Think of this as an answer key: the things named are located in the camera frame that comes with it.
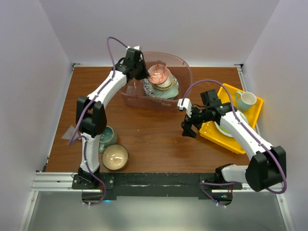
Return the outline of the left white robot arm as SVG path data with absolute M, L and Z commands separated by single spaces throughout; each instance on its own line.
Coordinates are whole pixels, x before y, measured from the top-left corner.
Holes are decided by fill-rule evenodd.
M 99 140 L 107 127 L 105 109 L 108 103 L 131 79 L 142 80 L 148 76 L 140 48 L 128 47 L 125 57 L 115 64 L 106 80 L 88 96 L 78 98 L 76 131 L 80 132 L 83 150 L 77 175 L 89 189 L 101 184 Z

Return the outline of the brown beige bowl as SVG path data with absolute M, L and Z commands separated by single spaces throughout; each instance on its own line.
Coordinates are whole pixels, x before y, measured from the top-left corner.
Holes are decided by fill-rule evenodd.
M 129 154 L 127 149 L 120 144 L 108 146 L 102 155 L 103 165 L 111 171 L 124 168 L 128 163 L 128 158 Z

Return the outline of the teal ceramic cup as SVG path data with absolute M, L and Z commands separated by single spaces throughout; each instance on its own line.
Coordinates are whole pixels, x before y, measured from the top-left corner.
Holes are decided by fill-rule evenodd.
M 107 147 L 116 144 L 116 142 L 117 134 L 110 126 L 106 126 L 105 130 L 100 136 L 99 153 L 103 154 Z

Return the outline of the white cream bowl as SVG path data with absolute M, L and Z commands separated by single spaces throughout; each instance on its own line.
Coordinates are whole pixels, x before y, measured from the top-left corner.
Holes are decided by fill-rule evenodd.
M 167 87 L 173 82 L 173 76 L 170 75 L 160 75 L 157 76 L 154 80 L 154 84 L 161 86 L 161 87 Z

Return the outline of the mint green rectangular dish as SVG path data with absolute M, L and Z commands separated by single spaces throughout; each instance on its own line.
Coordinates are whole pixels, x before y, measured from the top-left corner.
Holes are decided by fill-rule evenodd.
M 162 99 L 174 99 L 179 94 L 179 83 L 175 77 L 173 77 L 174 85 L 167 90 L 159 90 L 153 87 L 155 97 Z

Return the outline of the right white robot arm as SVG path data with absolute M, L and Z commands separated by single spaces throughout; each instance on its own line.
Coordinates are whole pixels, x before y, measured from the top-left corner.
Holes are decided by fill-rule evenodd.
M 203 107 L 192 105 L 190 99 L 179 99 L 177 107 L 185 111 L 181 123 L 182 135 L 196 137 L 192 126 L 200 129 L 205 122 L 216 122 L 223 126 L 243 147 L 250 162 L 247 166 L 234 164 L 217 168 L 212 185 L 226 189 L 235 183 L 247 183 L 254 191 L 269 190 L 271 186 L 282 184 L 279 194 L 287 188 L 286 152 L 281 146 L 274 147 L 261 138 L 241 117 L 233 100 L 222 103 L 215 90 L 201 93 Z

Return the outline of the yellow flower patterned bowl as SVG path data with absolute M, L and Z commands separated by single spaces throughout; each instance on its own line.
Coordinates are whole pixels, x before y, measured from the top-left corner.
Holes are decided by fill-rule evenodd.
M 172 86 L 174 85 L 174 82 L 172 82 L 169 86 L 167 87 L 161 87 L 161 86 L 158 86 L 156 84 L 152 84 L 153 87 L 155 87 L 156 89 L 159 89 L 159 90 L 167 90 L 169 88 L 171 88 Z

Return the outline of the blue floral plate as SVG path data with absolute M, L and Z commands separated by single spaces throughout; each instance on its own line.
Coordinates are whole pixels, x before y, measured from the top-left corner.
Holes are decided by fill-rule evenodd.
M 143 80 L 142 88 L 143 88 L 146 96 L 155 97 L 153 87 L 152 87 L 152 83 L 148 79 Z

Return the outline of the red patterned bowl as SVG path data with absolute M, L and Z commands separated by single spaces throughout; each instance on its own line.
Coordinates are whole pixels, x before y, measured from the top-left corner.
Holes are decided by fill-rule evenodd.
M 148 69 L 149 81 L 153 84 L 160 85 L 166 82 L 169 77 L 169 70 L 162 64 L 155 64 Z

